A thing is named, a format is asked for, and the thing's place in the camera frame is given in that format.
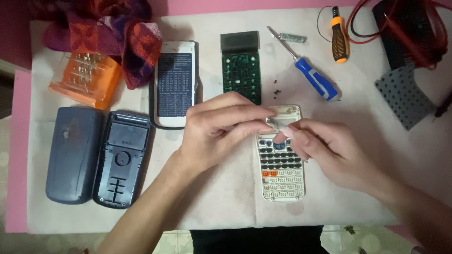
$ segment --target person's left hand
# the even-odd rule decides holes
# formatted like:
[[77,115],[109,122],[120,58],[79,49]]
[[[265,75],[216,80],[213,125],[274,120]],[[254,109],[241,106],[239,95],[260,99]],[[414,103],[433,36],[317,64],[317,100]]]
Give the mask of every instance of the person's left hand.
[[188,109],[184,138],[175,155],[185,168],[201,173],[249,135],[271,129],[262,120],[275,115],[236,92],[221,94]]

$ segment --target calculator keypad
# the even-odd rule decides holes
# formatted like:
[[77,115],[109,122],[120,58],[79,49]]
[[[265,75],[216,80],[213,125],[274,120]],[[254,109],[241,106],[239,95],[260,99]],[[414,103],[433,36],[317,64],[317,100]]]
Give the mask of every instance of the calculator keypad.
[[264,198],[296,198],[305,195],[303,162],[290,148],[290,139],[274,144],[258,140]]

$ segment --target white calculator faceplate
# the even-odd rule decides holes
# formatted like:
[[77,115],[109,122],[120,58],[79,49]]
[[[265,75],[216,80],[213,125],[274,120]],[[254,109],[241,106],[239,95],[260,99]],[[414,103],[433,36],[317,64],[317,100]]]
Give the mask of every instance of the white calculator faceplate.
[[[285,124],[301,119],[300,107],[296,105],[269,108],[277,111],[275,119]],[[303,160],[290,148],[290,139],[274,144],[276,133],[256,136],[262,194],[270,202],[295,202],[305,195]]]

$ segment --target black pants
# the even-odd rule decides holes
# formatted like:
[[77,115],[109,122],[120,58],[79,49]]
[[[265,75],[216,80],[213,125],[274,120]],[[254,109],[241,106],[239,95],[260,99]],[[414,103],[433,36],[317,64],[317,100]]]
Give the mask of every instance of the black pants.
[[190,230],[194,254],[319,253],[323,226]]

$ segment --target white cloth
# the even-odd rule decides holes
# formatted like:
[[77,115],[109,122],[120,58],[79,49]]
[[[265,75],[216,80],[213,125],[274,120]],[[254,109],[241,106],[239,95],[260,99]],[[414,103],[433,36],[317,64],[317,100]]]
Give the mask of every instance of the white cloth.
[[[374,81],[389,71],[381,40],[351,45],[351,57],[344,64],[334,62],[331,44],[316,29],[319,9],[257,10],[219,14],[164,17],[157,20],[165,40],[199,42],[199,75],[203,98],[222,93],[220,34],[258,30],[263,105],[298,104],[303,117],[347,123],[365,151],[383,168],[438,199],[452,204],[449,190],[452,174],[450,130],[452,114],[431,124],[424,119],[411,131],[404,130]],[[347,17],[351,8],[341,8]],[[449,31],[452,17],[440,11]],[[320,29],[331,36],[331,15],[325,11]],[[292,57],[271,37],[266,26],[279,33],[307,36],[304,44],[291,43],[320,72],[338,84],[343,96],[326,102],[293,65]],[[376,30],[372,12],[362,9],[355,22],[361,33]],[[48,92],[47,86],[61,53],[42,47],[42,23],[32,23],[32,101],[28,148],[28,228],[31,233],[100,233],[112,229],[124,210],[105,208],[89,201],[62,205],[45,195],[48,158],[57,109],[76,105],[74,101]],[[417,70],[416,82],[433,100],[440,102],[452,89],[448,53],[436,71]],[[273,92],[281,91],[274,99]],[[125,89],[123,81],[115,92],[112,110],[148,112],[148,89]],[[181,144],[183,131],[157,130],[144,187],[149,186],[168,157]],[[197,179],[174,218],[177,229],[221,229],[263,226],[319,224],[394,223],[395,218],[374,198],[331,183],[318,164],[305,164],[306,195],[295,203],[275,204],[262,197],[261,176],[253,139],[243,142],[224,163]]]

